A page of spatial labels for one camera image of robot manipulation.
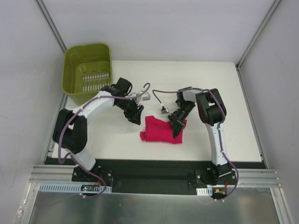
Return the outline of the front aluminium rail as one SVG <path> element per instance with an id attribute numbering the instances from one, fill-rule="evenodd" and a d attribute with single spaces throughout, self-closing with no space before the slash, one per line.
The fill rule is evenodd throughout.
<path id="1" fill-rule="evenodd" d="M 100 177 L 106 184 L 116 183 L 119 179 L 141 180 L 183 180 L 190 177 L 199 185 L 202 171 L 190 168 L 100 168 Z M 238 169 L 225 176 L 230 185 L 236 182 L 239 187 L 249 188 L 281 188 L 282 183 L 277 171 L 271 169 Z M 97 178 L 68 165 L 35 165 L 30 181 L 36 182 L 97 182 Z"/>

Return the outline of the frame post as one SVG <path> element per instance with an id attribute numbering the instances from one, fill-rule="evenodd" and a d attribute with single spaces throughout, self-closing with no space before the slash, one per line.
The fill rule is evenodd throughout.
<path id="1" fill-rule="evenodd" d="M 37 4 L 37 7 L 39 8 L 43 18 L 45 19 L 45 21 L 46 21 L 51 33 L 53 34 L 58 46 L 60 47 L 61 51 L 63 53 L 65 53 L 67 51 L 67 47 L 66 47 L 66 45 L 65 45 L 58 29 L 57 29 L 57 27 L 56 27 L 51 15 L 50 15 L 48 9 L 47 9 L 44 1 L 43 0 L 35 0 L 35 3 Z"/>
<path id="2" fill-rule="evenodd" d="M 262 34 L 263 30 L 266 28 L 266 26 L 268 25 L 270 19 L 273 17 L 273 15 L 275 14 L 276 10 L 278 9 L 279 5 L 281 4 L 282 0 L 274 0 L 269 9 L 267 10 L 265 16 L 263 17 L 263 19 L 261 20 L 259 26 L 257 27 L 256 31 L 254 32 L 250 42 L 248 43 L 245 51 L 243 52 L 241 58 L 239 59 L 239 61 L 236 63 L 235 67 L 236 70 L 239 71 L 240 68 L 242 67 L 242 65 L 244 64 L 245 60 L 247 59 L 247 56 L 249 55 L 249 53 L 251 52 L 251 50 L 253 49 L 254 45 L 257 43 L 260 35 Z"/>

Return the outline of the olive green plastic basket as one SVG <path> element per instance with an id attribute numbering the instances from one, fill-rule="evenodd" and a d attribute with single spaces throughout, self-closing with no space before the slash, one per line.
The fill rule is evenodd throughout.
<path id="1" fill-rule="evenodd" d="M 62 89 L 76 105 L 82 105 L 112 85 L 110 48 L 104 43 L 77 45 L 64 55 Z"/>

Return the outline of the pink t shirt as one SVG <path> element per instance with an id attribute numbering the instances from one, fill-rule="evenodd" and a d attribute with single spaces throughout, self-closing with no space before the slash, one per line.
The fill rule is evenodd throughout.
<path id="1" fill-rule="evenodd" d="M 162 142 L 170 144 L 183 143 L 183 131 L 174 138 L 172 134 L 171 122 L 165 122 L 154 116 L 145 117 L 145 129 L 140 132 L 140 138 L 145 142 Z"/>

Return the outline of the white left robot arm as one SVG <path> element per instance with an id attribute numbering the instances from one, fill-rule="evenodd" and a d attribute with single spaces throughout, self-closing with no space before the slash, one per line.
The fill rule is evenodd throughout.
<path id="1" fill-rule="evenodd" d="M 58 149 L 65 149 L 67 155 L 83 170 L 83 177 L 93 182 L 102 180 L 95 158 L 86 148 L 88 123 L 107 109 L 117 106 L 123 110 L 125 118 L 136 125 L 141 124 L 141 114 L 144 109 L 142 97 L 149 90 L 150 83 L 131 96 L 132 84 L 124 78 L 117 83 L 104 86 L 95 97 L 73 110 L 62 109 L 58 113 L 52 139 L 58 144 Z"/>

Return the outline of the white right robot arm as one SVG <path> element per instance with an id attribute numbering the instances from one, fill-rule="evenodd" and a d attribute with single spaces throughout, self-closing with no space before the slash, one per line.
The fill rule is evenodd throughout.
<path id="1" fill-rule="evenodd" d="M 211 148 L 211 167 L 200 175 L 200 179 L 214 186 L 223 183 L 227 175 L 231 174 L 232 166 L 229 163 L 224 140 L 227 111 L 219 91 L 188 87 L 178 90 L 176 94 L 178 109 L 168 116 L 173 138 L 177 138 L 185 128 L 185 119 L 196 106 L 199 118 L 207 128 Z"/>

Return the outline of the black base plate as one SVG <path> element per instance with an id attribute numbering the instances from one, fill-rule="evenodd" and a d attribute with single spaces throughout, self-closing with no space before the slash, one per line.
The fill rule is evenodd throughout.
<path id="1" fill-rule="evenodd" d="M 114 193 L 195 195 L 211 162 L 97 159 L 96 166 Z"/>

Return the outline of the right back frame post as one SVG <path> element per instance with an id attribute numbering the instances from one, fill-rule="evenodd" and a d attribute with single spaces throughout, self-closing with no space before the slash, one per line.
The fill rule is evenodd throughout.
<path id="1" fill-rule="evenodd" d="M 239 59 L 239 61 L 236 63 L 235 67 L 236 70 L 239 71 L 240 68 L 242 67 L 242 65 L 244 64 L 245 60 L 247 59 L 247 56 L 249 55 L 249 53 L 251 52 L 251 50 L 253 49 L 254 45 L 257 43 L 260 35 L 262 34 L 263 30 L 266 28 L 266 26 L 268 25 L 270 19 L 273 17 L 273 15 L 275 14 L 276 10 L 278 9 L 279 5 L 281 4 L 282 0 L 274 0 L 269 9 L 267 10 L 265 16 L 263 17 L 263 19 L 261 20 L 259 26 L 257 27 L 256 31 L 254 32 L 250 42 L 248 43 L 245 51 L 243 52 L 241 58 Z"/>

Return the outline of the left back frame post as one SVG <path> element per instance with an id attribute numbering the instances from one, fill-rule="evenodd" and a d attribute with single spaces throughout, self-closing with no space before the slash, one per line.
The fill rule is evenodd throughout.
<path id="1" fill-rule="evenodd" d="M 39 8 L 43 18 L 45 19 L 45 21 L 46 21 L 51 33 L 53 34 L 58 46 L 60 47 L 61 51 L 63 53 L 65 53 L 67 51 L 67 47 L 66 47 L 66 45 L 65 45 L 58 29 L 57 29 L 57 27 L 56 27 L 51 15 L 50 15 L 48 9 L 47 9 L 44 1 L 43 0 L 35 0 L 35 3 L 37 4 L 37 7 Z"/>

